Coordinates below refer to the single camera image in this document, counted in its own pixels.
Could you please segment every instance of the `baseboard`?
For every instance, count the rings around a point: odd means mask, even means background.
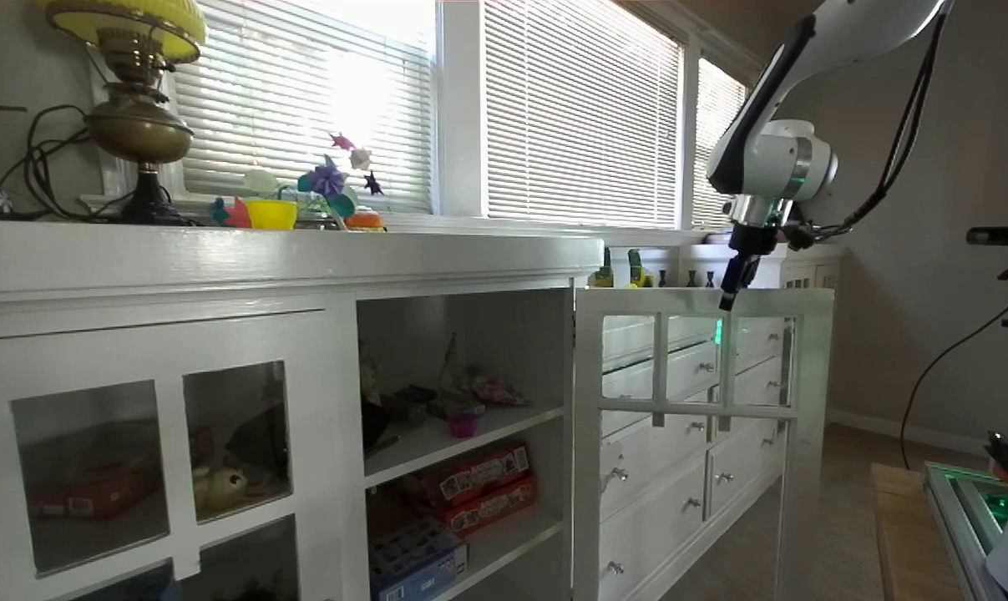
[[[745,511],[748,511],[756,500],[771,487],[771,484],[781,476],[782,467],[785,465],[783,460],[785,460],[785,454],[773,461],[771,467],[764,469],[762,474],[756,476],[756,479],[752,480],[748,487],[741,491],[716,516],[706,521],[701,530],[696,532],[688,543],[678,548],[678,551],[668,557],[666,562],[638,584],[632,593],[626,596],[626,601],[657,601],[663,598],[664,594],[667,594],[667,591],[678,583],[678,579],[682,578],[685,572],[694,567],[694,564],[698,563],[698,560],[711,549],[711,546],[715,545],[715,542],[724,535],[726,530],[730,529],[730,526],[739,520]]]
[[[881,419],[870,417],[866,414],[848,413],[848,411],[828,409],[827,422],[840,424],[856,430],[866,430],[868,433],[885,434],[888,437],[897,438],[900,434],[900,423],[892,419]],[[908,442],[922,443],[930,445],[932,448],[951,449],[955,452],[974,454],[974,456],[984,457],[982,445],[986,441],[981,439],[970,439],[959,434],[938,433],[936,430],[927,428],[916,428],[909,426],[904,430],[904,438]]]

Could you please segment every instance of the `wooden table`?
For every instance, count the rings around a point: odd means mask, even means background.
[[[923,475],[871,464],[882,586],[889,601],[963,601]]]

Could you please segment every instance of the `window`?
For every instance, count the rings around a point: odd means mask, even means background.
[[[612,0],[486,2],[489,216],[678,227],[682,52]]]
[[[748,88],[708,58],[701,58],[698,83],[698,136],[694,157],[694,229],[722,230],[730,220],[723,205],[732,197],[718,194],[708,183],[708,159],[719,139],[737,117]]]
[[[380,210],[430,212],[433,0],[199,0],[210,35],[174,79],[196,132],[182,160],[191,193],[243,195],[265,168],[293,182],[343,133],[373,152]],[[362,183],[355,184],[362,188]],[[370,203],[369,195],[360,201]]]

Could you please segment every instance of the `yellow lamp shade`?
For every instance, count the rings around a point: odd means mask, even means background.
[[[100,30],[148,36],[173,64],[196,61],[207,40],[207,22],[196,0],[36,0],[53,27],[100,44]]]

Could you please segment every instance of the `window sill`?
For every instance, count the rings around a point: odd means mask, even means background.
[[[101,195],[81,196],[81,202],[98,211],[113,201]],[[172,206],[182,216],[209,218],[209,205],[203,201],[174,199]],[[107,214],[117,213],[108,210]],[[426,216],[419,213],[382,213],[389,231],[421,233],[421,235],[511,235],[511,236],[579,236],[604,240],[608,247],[659,248],[702,244],[708,232],[653,230],[641,228],[608,228],[594,225],[548,224],[542,221],[494,220],[489,217]]]

